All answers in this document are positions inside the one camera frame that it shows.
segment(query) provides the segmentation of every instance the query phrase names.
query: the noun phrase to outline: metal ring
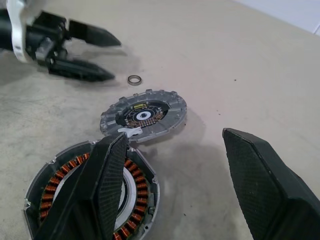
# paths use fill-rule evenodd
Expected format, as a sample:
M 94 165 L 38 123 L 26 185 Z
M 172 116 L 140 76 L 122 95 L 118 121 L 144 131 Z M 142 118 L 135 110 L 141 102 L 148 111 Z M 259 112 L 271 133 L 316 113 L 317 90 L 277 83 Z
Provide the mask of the metal ring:
M 142 83 L 142 78 L 139 77 L 138 75 L 131 75 L 128 77 L 128 84 L 131 86 L 138 86 Z

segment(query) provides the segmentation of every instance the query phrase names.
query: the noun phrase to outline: disassembled motor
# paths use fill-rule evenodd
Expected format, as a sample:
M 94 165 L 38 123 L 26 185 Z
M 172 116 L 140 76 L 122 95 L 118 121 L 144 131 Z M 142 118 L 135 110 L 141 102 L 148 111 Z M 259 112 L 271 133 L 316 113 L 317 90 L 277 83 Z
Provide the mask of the disassembled motor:
M 45 164 L 32 181 L 25 196 L 24 216 L 31 239 L 110 239 L 111 236 L 104 234 L 105 229 L 109 228 L 112 228 L 111 234 L 114 240 L 129 238 L 141 240 L 147 234 L 158 210 L 160 187 L 155 171 L 139 150 L 128 147 L 127 143 L 116 146 L 124 136 L 124 133 L 118 133 L 116 137 L 105 137 L 98 142 L 79 143 L 57 154 L 54 160 Z M 106 160 L 104 165 L 99 164 L 101 159 Z M 122 165 L 123 171 L 115 169 L 114 166 L 118 164 Z M 100 171 L 100 168 L 106 168 L 106 170 L 99 173 L 101 175 L 95 175 L 94 172 Z M 101 186 L 92 195 L 88 194 L 90 191 L 88 188 L 91 186 L 88 180 L 85 184 L 79 185 L 86 174 L 91 179 L 97 176 L 97 185 Z M 115 179 L 121 175 L 122 180 L 117 186 Z M 84 201 L 81 197 L 75 195 L 73 202 L 71 201 L 72 193 L 77 192 L 77 187 L 81 193 L 86 193 L 84 197 L 96 196 L 92 204 L 98 223 L 90 222 L 92 217 L 90 214 L 85 214 L 84 209 L 81 209 L 81 213 L 78 212 L 78 205 Z M 113 201 L 116 201 L 114 221 L 111 220 L 111 213 L 106 216 L 108 211 L 112 212 L 111 202 Z M 61 214 L 64 211 L 68 214 L 55 216 L 55 213 Z M 109 218 L 107 223 L 103 222 L 107 217 Z M 97 233 L 97 226 L 91 229 L 87 226 L 88 222 L 90 222 L 89 225 L 100 225 L 101 235 L 104 237 L 98 238 L 100 233 Z M 63 233 L 55 233 L 50 238 L 46 235 L 50 230 L 60 228 Z M 68 233 L 65 231 L 68 231 L 68 228 L 79 228 L 79 231 L 83 229 L 85 233 L 72 233 L 71 235 L 77 238 L 67 238 Z
M 96 64 L 67 58 L 66 40 L 80 39 L 98 47 L 120 46 L 105 29 L 42 11 L 45 0 L 7 0 L 0 9 L 0 48 L 23 63 L 36 61 L 50 74 L 86 81 L 112 79 Z
M 121 128 L 141 128 L 142 133 L 129 138 L 141 143 L 169 133 L 187 114 L 185 100 L 175 91 L 148 89 L 119 101 L 101 114 L 100 130 L 108 136 Z

